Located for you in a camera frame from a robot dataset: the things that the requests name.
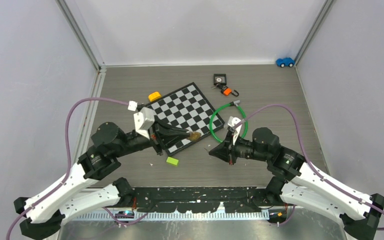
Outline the silver keys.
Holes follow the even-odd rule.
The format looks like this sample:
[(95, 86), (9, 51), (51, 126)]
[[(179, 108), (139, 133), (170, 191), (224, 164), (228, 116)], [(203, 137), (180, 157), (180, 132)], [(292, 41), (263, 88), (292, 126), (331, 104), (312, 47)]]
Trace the silver keys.
[(211, 87), (211, 89), (216, 89), (216, 88), (221, 89), (221, 88), (222, 88), (222, 85), (220, 85), (220, 84), (216, 84), (216, 85), (214, 85), (214, 86)]

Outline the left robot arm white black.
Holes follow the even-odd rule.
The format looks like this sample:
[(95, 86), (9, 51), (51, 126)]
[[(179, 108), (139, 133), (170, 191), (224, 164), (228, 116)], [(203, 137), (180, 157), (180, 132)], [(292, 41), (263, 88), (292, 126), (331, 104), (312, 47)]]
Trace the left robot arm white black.
[(43, 240), (60, 230), (74, 217), (102, 207), (128, 207), (135, 192), (121, 177), (102, 190), (76, 198), (83, 189), (103, 180), (121, 166), (120, 157), (153, 148), (158, 155), (182, 140), (196, 141), (201, 134), (173, 127), (159, 119), (136, 119), (135, 129), (123, 132), (115, 123), (101, 124), (91, 139), (93, 145), (83, 153), (61, 180), (34, 197), (14, 201), (18, 214), (25, 219), (19, 224), (21, 234)]

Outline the green cable lock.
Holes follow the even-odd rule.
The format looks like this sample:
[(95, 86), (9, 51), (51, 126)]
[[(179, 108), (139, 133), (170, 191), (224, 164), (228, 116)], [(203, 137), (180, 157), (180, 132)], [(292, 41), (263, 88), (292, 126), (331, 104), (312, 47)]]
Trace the green cable lock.
[(245, 119), (247, 116), (246, 116), (244, 110), (239, 106), (239, 104), (240, 104), (240, 100), (232, 101), (232, 102), (230, 102), (230, 103), (227, 103), (227, 104), (225, 104), (225, 105), (222, 105), (222, 106), (219, 107), (217, 110), (215, 110), (214, 113), (211, 115), (211, 117), (210, 117), (210, 124), (209, 124), (209, 132), (210, 132), (210, 134), (212, 135), (212, 137), (213, 137), (218, 143), (221, 143), (222, 140), (219, 139), (219, 138), (217, 137), (217, 135), (215, 134), (215, 132), (214, 132), (214, 128), (213, 128), (214, 118), (217, 116), (217, 114), (218, 114), (221, 110), (223, 110), (223, 109), (225, 109), (225, 108), (228, 108), (228, 107), (233, 107), (233, 106), (235, 106), (235, 107), (239, 110), (239, 112), (241, 113), (242, 117)]

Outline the brass padlock with steel shackle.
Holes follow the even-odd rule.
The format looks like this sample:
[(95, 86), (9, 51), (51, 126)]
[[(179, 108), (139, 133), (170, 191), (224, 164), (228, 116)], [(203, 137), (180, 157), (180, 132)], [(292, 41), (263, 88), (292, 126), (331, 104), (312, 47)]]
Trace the brass padlock with steel shackle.
[(197, 142), (201, 138), (201, 133), (197, 131), (189, 132), (189, 137), (187, 138), (189, 141)]

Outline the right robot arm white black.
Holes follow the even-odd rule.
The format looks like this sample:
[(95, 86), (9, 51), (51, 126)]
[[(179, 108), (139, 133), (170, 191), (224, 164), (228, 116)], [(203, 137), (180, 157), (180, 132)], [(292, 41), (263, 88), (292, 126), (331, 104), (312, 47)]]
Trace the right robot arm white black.
[(355, 240), (375, 238), (384, 197), (343, 184), (308, 163), (300, 153), (282, 146), (279, 137), (269, 128), (257, 128), (251, 140), (230, 130), (209, 155), (230, 165), (238, 158), (265, 162), (273, 174), (265, 192), (268, 203), (302, 206), (338, 223)]

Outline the orange black padlock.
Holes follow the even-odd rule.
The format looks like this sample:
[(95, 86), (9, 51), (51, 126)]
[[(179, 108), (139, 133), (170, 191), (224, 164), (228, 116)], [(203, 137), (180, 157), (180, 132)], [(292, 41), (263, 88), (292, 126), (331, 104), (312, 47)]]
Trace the orange black padlock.
[(229, 96), (229, 95), (232, 95), (234, 97), (238, 97), (239, 96), (239, 92), (234, 90), (234, 89), (231, 89), (230, 87), (228, 86), (222, 86), (221, 87), (221, 90), (220, 92), (224, 95), (224, 96)]

